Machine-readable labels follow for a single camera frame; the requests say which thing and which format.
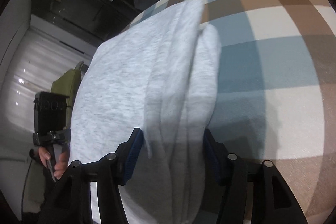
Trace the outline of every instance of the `green fabric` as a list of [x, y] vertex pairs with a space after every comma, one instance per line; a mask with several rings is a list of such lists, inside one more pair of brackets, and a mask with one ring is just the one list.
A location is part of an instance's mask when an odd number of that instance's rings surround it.
[[67, 99], [67, 128], [70, 128], [72, 109], [81, 81], [81, 71], [78, 69], [70, 69], [53, 82], [51, 86], [52, 93], [69, 96]]

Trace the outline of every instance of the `table surface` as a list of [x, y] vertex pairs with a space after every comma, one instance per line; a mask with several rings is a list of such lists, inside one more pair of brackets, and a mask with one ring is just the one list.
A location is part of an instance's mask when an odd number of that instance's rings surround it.
[[[130, 26], [184, 0], [160, 0]], [[222, 53], [209, 128], [271, 159], [310, 223], [336, 204], [336, 14], [327, 0], [204, 0]]]

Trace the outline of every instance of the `folded gray fabric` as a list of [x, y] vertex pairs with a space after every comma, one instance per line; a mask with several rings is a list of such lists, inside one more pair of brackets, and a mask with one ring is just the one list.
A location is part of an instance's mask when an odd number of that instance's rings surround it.
[[[103, 43], [78, 90], [70, 162], [97, 161], [133, 128], [144, 132], [132, 179], [119, 187], [130, 224], [192, 223], [200, 207], [221, 53], [202, 12], [201, 0], [179, 3]], [[91, 204], [100, 223], [95, 185]]]

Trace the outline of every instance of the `person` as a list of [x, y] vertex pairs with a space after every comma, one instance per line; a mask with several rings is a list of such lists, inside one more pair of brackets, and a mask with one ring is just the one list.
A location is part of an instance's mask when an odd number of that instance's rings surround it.
[[[51, 155], [45, 147], [39, 147], [38, 153], [40, 160], [44, 167], [47, 168], [47, 160], [51, 159]], [[55, 164], [54, 176], [58, 180], [64, 174], [65, 170], [68, 168], [68, 161], [70, 157], [70, 151], [67, 149], [59, 155], [58, 163]]]

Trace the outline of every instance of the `black device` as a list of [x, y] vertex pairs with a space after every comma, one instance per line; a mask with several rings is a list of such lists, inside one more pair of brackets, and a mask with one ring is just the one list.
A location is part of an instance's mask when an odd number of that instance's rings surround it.
[[[97, 182], [101, 223], [128, 224], [118, 185], [131, 179], [142, 142], [142, 131], [135, 128], [115, 153], [88, 164], [73, 161], [41, 209], [37, 224], [92, 223], [91, 181]], [[216, 182], [226, 186], [216, 224], [243, 223], [248, 182], [254, 182], [251, 224], [307, 224], [295, 196], [270, 160], [245, 162], [217, 143], [208, 129], [203, 147]]]
[[51, 155], [47, 161], [54, 182], [54, 166], [62, 151], [62, 146], [70, 141], [70, 129], [66, 126], [68, 96], [50, 92], [38, 92], [34, 100], [33, 144], [45, 147]]

